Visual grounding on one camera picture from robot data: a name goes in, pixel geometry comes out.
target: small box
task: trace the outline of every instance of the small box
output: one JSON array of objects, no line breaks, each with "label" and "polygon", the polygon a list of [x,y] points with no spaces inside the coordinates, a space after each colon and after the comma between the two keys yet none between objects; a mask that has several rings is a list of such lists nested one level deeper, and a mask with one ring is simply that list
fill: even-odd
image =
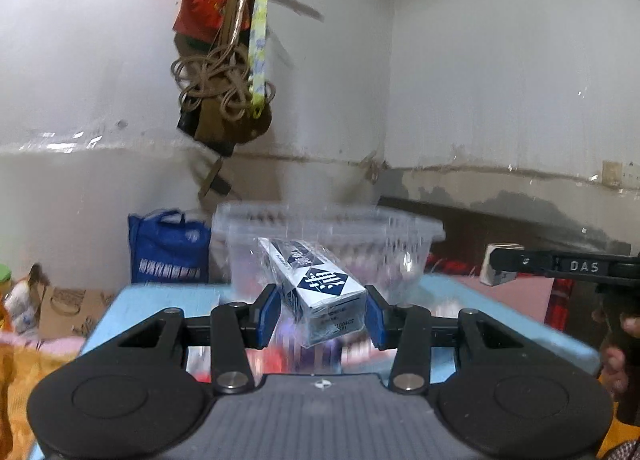
[{"label": "small box", "polygon": [[259,238],[282,299],[305,347],[360,330],[367,291],[327,256],[301,240]]},{"label": "small box", "polygon": [[484,253],[484,262],[482,262],[482,269],[480,270],[480,282],[488,286],[496,286],[508,281],[513,281],[518,275],[517,272],[501,271],[496,272],[489,264],[489,255],[494,249],[519,249],[524,250],[524,247],[520,244],[489,244],[486,246],[486,252]]}]

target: red plaid fabric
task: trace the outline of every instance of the red plaid fabric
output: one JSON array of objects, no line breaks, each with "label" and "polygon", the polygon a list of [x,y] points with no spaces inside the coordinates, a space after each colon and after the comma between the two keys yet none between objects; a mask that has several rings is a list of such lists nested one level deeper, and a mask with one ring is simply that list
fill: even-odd
[{"label": "red plaid fabric", "polygon": [[[427,258],[424,271],[437,272],[447,276],[477,276],[480,273],[480,268],[480,266],[439,258],[430,254]],[[561,332],[564,331],[566,325],[566,318],[569,313],[569,296],[571,296],[574,283],[575,281],[573,280],[559,280],[556,278],[551,287],[551,296],[549,297],[549,306],[546,309],[545,324]]]}]

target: red plastic bag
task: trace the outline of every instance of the red plastic bag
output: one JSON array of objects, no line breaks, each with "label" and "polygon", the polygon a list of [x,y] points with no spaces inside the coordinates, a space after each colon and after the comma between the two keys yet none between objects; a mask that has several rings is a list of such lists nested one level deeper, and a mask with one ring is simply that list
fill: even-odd
[{"label": "red plastic bag", "polygon": [[[174,30],[207,43],[212,43],[224,19],[226,0],[182,0]],[[249,7],[244,6],[242,30],[250,26]]]}]

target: blue table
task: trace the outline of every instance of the blue table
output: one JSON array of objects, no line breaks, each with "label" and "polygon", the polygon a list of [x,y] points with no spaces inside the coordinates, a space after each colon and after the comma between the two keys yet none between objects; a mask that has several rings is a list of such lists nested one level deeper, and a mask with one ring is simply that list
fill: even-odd
[{"label": "blue table", "polygon": [[[178,306],[184,310],[186,317],[206,315],[218,305],[221,298],[232,300],[232,289],[229,286],[167,286],[163,284],[128,286],[118,294],[91,337],[87,339],[81,354],[87,353],[163,308]],[[447,299],[454,299],[462,306],[485,312],[590,374],[595,374],[599,367],[599,356],[593,348],[523,316],[500,302],[482,296],[447,276],[424,275],[420,281],[420,287],[412,292],[410,301],[428,307]],[[431,382],[443,382],[454,371],[453,351],[446,348],[434,350]],[[380,374],[386,377],[388,371],[382,371]],[[43,457],[40,448],[36,445],[31,452],[30,460],[40,460]]]}]

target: orange blanket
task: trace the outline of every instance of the orange blanket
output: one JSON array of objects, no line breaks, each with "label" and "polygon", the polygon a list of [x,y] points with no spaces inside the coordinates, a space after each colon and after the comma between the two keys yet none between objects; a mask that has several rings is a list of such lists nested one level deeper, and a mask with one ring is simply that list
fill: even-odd
[{"label": "orange blanket", "polygon": [[0,460],[27,458],[33,445],[27,422],[29,394],[47,374],[72,359],[0,344]]}]

